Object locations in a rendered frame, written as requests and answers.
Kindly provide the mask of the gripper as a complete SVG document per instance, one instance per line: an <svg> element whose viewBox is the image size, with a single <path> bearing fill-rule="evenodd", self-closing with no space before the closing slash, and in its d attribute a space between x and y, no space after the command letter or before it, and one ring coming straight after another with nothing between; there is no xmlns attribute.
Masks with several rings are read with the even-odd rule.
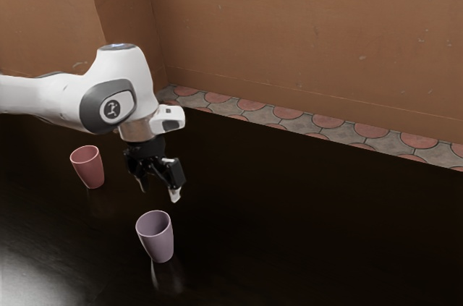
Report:
<svg viewBox="0 0 463 306"><path fill-rule="evenodd" d="M181 162L178 158L166 158L166 141L163 135L144 142L127 143L123 155L128 172L135 177L142 192L149 190L149 178L144 163L153 164L156 176L166 185L171 202L181 198L186 182Z"/></svg>

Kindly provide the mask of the pink cup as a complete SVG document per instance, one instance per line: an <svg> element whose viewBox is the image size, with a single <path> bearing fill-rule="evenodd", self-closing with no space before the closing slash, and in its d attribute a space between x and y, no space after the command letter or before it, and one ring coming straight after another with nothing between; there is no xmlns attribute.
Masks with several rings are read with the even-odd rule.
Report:
<svg viewBox="0 0 463 306"><path fill-rule="evenodd" d="M88 189L103 185L105 176L101 154L94 145L84 145L74 150L69 157L78 177Z"/></svg>

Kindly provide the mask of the purple cup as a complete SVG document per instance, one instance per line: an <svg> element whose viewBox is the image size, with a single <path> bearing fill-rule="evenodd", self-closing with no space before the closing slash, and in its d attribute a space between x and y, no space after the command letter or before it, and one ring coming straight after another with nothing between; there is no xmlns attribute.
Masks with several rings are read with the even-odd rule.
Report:
<svg viewBox="0 0 463 306"><path fill-rule="evenodd" d="M171 218L164 211L144 213L135 230L145 251L155 263L165 263L174 254L174 233Z"/></svg>

